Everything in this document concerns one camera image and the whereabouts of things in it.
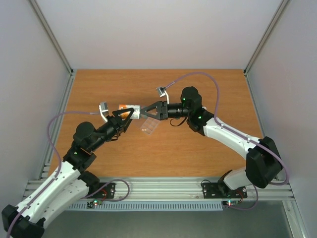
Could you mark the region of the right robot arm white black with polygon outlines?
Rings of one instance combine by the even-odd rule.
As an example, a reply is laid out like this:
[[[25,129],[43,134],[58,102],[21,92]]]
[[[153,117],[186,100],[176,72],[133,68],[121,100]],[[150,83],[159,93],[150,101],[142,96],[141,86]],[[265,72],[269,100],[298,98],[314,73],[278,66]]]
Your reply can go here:
[[[157,120],[186,118],[194,132],[217,140],[245,159],[244,167],[229,170],[218,180],[216,189],[223,197],[244,186],[266,188],[282,170],[278,149],[271,138],[259,139],[225,124],[203,108],[202,97],[195,87],[184,88],[180,100],[174,104],[157,101],[141,109],[141,114]]]

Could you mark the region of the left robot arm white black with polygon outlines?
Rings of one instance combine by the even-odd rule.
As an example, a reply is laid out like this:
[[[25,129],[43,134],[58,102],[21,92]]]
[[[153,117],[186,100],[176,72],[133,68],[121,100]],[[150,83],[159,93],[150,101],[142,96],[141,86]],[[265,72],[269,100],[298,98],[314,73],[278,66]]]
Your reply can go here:
[[[70,149],[59,158],[55,171],[16,206],[7,205],[1,212],[8,238],[40,238],[45,229],[70,205],[82,198],[95,197],[100,180],[87,171],[95,160],[94,152],[106,142],[115,141],[131,123],[133,108],[103,116],[104,124],[96,129],[90,122],[80,123]]]

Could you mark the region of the orange pill bottle grey cap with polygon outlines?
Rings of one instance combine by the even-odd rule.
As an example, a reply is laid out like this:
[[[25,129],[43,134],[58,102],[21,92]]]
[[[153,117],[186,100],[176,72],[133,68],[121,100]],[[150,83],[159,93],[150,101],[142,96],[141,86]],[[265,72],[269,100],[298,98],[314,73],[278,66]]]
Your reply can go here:
[[[129,105],[129,104],[119,104],[118,109],[119,110],[124,110],[124,109],[129,109],[133,108],[134,112],[131,113],[130,111],[126,111],[120,114],[120,117],[122,119],[126,119],[128,116],[131,115],[131,119],[143,119],[145,116],[141,114],[141,109],[142,106],[140,105]]]

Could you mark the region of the clear plastic pill organizer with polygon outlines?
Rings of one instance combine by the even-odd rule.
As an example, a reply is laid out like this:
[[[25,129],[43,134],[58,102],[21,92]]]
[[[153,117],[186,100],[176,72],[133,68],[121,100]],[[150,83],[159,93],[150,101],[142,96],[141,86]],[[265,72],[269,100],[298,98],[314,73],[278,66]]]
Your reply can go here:
[[[146,135],[151,135],[156,130],[159,123],[160,121],[153,119],[138,119],[136,122],[136,126],[142,133]]]

